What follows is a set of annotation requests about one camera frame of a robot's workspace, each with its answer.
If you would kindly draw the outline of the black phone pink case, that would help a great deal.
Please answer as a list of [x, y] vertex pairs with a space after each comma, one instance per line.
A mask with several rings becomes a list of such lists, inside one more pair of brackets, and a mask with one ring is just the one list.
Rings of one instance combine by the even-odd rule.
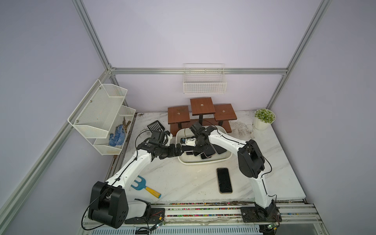
[[205, 145], [202, 147], [201, 159], [209, 159], [216, 154], [216, 151], [212, 145]]

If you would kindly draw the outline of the black phone grey case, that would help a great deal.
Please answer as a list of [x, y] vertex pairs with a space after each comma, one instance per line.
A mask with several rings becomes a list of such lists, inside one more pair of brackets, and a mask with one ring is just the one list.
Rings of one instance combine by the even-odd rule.
[[213, 145], [213, 147], [214, 147], [214, 149], [215, 149], [215, 151], [218, 155], [221, 155], [221, 154], [224, 154], [225, 152], [227, 152], [227, 150], [225, 148], [221, 147], [221, 146]]

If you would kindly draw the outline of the white plastic storage box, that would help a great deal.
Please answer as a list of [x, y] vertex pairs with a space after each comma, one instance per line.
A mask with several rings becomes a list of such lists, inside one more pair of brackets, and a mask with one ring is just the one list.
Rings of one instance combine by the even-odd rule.
[[[180, 144], [182, 138], [192, 138], [193, 133], [189, 128], [181, 129], [176, 134], [176, 143]], [[226, 150], [219, 150], [218, 146], [214, 146], [215, 154], [211, 155], [209, 158], [204, 153], [200, 153], [197, 156], [193, 152], [188, 151], [184, 152], [181, 156], [178, 157], [180, 163], [184, 165], [203, 165], [210, 163], [223, 162], [230, 159], [233, 154]]]

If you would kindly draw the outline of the black phone tan case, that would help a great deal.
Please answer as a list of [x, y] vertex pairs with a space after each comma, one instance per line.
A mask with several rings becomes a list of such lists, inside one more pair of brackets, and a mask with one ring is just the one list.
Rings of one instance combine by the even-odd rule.
[[230, 194], [233, 192], [231, 178], [228, 168], [217, 168], [216, 169], [218, 188], [221, 194]]

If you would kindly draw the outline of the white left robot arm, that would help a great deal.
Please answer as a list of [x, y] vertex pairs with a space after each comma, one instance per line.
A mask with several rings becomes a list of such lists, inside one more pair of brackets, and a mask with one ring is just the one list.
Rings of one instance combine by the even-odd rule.
[[126, 191], [154, 158], [170, 158], [183, 154], [181, 145], [140, 144], [127, 164], [105, 182], [92, 188], [88, 218], [112, 228], [119, 228], [126, 220], [149, 220], [151, 204], [142, 199], [128, 199]]

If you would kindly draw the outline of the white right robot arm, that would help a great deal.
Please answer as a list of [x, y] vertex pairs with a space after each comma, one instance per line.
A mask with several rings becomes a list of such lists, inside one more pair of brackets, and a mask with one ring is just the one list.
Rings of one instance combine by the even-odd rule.
[[196, 138], [196, 146], [214, 144], [237, 155], [241, 173], [250, 178], [255, 204], [264, 210], [272, 204], [273, 199], [268, 195], [263, 182], [263, 176], [266, 174], [264, 172], [265, 158], [254, 140], [236, 139], [213, 126], [202, 127], [192, 132]]

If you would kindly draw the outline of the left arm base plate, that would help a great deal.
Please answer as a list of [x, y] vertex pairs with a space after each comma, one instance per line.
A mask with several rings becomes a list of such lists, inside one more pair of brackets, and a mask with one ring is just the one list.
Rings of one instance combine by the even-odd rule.
[[124, 224], [149, 224], [154, 225], [161, 222], [165, 217], [165, 208], [147, 209], [143, 216], [125, 220]]

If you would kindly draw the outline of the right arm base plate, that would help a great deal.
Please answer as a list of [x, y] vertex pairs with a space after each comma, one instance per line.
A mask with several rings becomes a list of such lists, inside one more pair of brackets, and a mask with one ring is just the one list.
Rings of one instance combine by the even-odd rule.
[[256, 204], [254, 207], [241, 207], [240, 212], [245, 223], [282, 221], [279, 208], [274, 200], [266, 208]]

